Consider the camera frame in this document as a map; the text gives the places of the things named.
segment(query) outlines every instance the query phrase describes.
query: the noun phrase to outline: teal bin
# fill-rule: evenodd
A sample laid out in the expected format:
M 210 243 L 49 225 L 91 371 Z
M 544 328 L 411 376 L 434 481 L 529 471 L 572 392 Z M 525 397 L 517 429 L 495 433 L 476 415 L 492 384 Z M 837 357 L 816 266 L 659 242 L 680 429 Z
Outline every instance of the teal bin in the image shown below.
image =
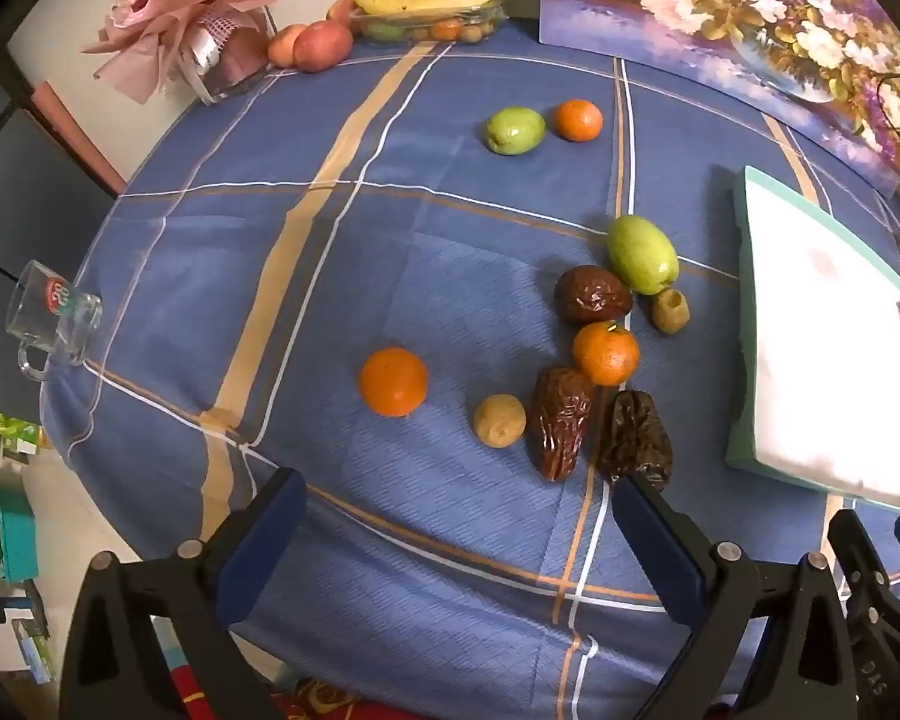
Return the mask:
M 0 542 L 7 581 L 35 579 L 36 520 L 21 490 L 0 488 Z

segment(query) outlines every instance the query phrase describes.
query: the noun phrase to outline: table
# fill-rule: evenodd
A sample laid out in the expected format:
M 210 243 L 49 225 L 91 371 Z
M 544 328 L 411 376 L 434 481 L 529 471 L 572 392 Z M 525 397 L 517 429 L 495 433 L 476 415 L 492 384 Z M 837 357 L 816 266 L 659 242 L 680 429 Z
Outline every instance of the table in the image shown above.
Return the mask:
M 501 157 L 477 137 L 505 105 L 571 97 L 602 109 L 596 140 Z M 583 457 L 545 483 L 522 442 L 490 450 L 468 419 L 492 392 L 527 402 L 538 370 L 569 360 L 557 276 L 605 261 L 609 218 L 645 215 L 677 247 L 693 312 L 666 338 L 631 314 L 631 386 L 653 394 L 676 453 L 667 499 L 759 560 L 820 549 L 850 502 L 722 459 L 742 376 L 730 187 L 744 165 L 900 270 L 900 205 L 822 148 L 716 90 L 540 46 L 528 23 L 274 73 L 187 112 L 130 182 L 79 277 L 103 297 L 101 335 L 45 385 L 44 424 L 144 557 L 208 536 L 274 466 L 299 469 L 304 524 L 239 632 L 304 672 L 433 717 L 629 717 L 685 630 L 607 516 L 610 490 Z M 393 343 L 431 376 L 407 419 L 372 415 L 355 386 Z M 893 513 L 857 509 L 900 589 Z

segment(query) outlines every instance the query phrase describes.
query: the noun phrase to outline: flower bouquet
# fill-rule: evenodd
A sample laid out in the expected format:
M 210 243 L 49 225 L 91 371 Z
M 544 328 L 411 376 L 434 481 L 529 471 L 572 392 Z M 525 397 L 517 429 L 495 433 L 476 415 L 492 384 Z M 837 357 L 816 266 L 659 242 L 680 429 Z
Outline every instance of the flower bouquet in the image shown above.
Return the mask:
M 741 60 L 900 170 L 900 33 L 876 0 L 582 0 Z
M 266 66 L 266 25 L 254 11 L 274 1 L 118 0 L 98 42 L 82 51 L 115 52 L 94 77 L 137 103 L 145 103 L 173 67 L 208 103 Z

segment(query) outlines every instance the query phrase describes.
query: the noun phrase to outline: painted canvas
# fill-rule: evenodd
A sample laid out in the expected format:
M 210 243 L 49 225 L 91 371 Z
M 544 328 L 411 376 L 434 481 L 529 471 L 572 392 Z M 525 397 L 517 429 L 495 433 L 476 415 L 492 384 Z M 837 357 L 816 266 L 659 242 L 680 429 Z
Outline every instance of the painted canvas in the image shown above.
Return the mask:
M 898 184 L 900 32 L 876 0 L 541 0 L 540 39 L 736 95 Z

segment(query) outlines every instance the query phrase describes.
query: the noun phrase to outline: dark brown date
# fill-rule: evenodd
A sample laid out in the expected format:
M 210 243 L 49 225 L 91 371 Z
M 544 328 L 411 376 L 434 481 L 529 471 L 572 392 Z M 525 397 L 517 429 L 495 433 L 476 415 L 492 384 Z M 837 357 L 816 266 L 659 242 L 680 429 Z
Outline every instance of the dark brown date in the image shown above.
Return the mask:
M 562 482 L 577 464 L 593 406 L 593 384 L 572 367 L 540 371 L 530 404 L 530 443 L 536 469 L 550 482 Z
M 617 392 L 604 423 L 597 470 L 612 486 L 621 476 L 640 471 L 663 490 L 674 469 L 674 450 L 656 404 L 639 389 Z
M 590 324 L 618 319 L 631 312 L 634 296 L 619 278 L 595 265 L 578 265 L 559 277 L 554 287 L 557 316 Z

